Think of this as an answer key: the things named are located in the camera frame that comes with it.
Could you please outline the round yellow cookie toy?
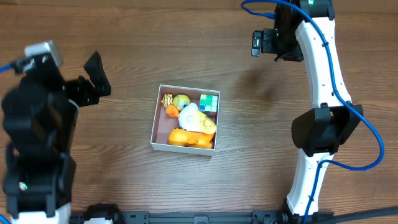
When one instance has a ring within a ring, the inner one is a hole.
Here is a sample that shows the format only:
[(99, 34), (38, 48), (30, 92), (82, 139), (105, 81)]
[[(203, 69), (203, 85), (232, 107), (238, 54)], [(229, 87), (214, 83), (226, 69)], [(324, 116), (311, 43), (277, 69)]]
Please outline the round yellow cookie toy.
[(161, 100), (162, 105), (164, 106), (165, 109), (167, 109), (168, 106), (173, 104), (173, 94), (171, 93), (166, 93), (162, 100)]

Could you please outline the white box pink interior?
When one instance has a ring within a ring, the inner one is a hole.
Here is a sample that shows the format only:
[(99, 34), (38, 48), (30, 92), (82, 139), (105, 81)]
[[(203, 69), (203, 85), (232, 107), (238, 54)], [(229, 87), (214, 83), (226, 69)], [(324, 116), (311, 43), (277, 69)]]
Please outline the white box pink interior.
[(178, 119), (170, 118), (166, 115), (165, 108), (161, 103), (163, 96), (166, 93), (171, 93), (173, 96), (177, 94), (187, 95), (191, 101), (199, 104), (200, 95), (216, 95), (218, 97), (218, 108), (214, 117), (211, 119), (218, 125), (218, 113), (220, 108), (220, 91), (218, 90), (207, 90), (201, 88), (189, 88), (184, 86), (173, 86), (173, 85), (160, 85), (159, 92), (156, 101), (155, 115), (151, 132), (150, 143), (156, 151), (168, 151), (168, 152), (180, 152), (186, 154), (196, 154), (203, 156), (212, 156), (215, 153), (217, 134), (213, 138), (213, 145), (211, 149), (202, 149), (197, 147), (185, 147), (185, 146), (174, 146), (168, 144), (168, 136), (171, 131), (178, 127)]

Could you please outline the yellow one-eyed ball toy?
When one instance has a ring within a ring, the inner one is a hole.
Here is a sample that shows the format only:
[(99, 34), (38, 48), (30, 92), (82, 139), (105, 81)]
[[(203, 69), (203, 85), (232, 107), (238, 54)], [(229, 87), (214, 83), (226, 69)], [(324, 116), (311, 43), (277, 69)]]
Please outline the yellow one-eyed ball toy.
[(172, 104), (178, 111), (181, 111), (190, 104), (190, 98), (187, 95), (179, 94), (173, 98)]

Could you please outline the colourful puzzle cube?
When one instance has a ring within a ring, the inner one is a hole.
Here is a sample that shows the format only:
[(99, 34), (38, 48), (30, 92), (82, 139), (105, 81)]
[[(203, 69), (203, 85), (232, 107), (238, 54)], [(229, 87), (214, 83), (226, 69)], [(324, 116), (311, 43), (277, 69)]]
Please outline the colourful puzzle cube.
[(218, 111), (218, 96), (201, 94), (198, 108), (203, 113), (214, 116)]

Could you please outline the orange dinosaur figure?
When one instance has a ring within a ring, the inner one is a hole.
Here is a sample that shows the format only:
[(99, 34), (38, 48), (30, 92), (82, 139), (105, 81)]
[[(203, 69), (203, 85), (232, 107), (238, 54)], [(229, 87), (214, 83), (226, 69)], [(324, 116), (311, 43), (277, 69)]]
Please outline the orange dinosaur figure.
[(168, 144), (174, 146), (212, 149), (214, 136), (214, 133), (205, 134), (176, 128), (169, 134)]

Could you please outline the white plush duck toy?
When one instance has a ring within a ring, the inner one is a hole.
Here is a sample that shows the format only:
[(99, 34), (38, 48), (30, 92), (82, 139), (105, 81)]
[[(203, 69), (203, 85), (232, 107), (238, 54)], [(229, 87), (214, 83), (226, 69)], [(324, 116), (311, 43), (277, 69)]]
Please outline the white plush duck toy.
[(200, 111), (195, 103), (190, 103), (181, 111), (178, 111), (174, 105), (168, 105), (165, 111), (169, 117), (178, 119), (181, 129), (196, 133), (216, 133), (215, 122)]

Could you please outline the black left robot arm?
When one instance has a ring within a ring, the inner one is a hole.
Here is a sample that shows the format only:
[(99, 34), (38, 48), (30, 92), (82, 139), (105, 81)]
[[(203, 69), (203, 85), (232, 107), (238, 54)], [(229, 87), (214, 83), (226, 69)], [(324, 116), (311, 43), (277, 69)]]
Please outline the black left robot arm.
[(70, 154), (80, 108), (111, 93), (98, 52), (85, 63), (85, 77), (66, 81), (54, 57), (36, 53), (9, 63), (21, 75), (2, 100), (6, 147), (8, 223), (124, 223), (116, 204), (98, 203), (72, 213), (76, 162)]

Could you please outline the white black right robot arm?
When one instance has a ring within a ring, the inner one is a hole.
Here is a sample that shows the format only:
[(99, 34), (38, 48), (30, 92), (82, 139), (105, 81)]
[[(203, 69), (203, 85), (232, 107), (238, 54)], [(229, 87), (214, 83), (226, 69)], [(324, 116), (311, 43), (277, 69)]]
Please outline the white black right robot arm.
[(264, 30), (261, 52), (305, 62), (309, 110), (292, 122), (298, 160), (292, 188), (284, 202), (282, 223), (323, 218), (318, 198), (328, 166), (359, 124), (363, 107), (348, 93), (335, 45), (332, 1), (277, 1), (273, 29)]

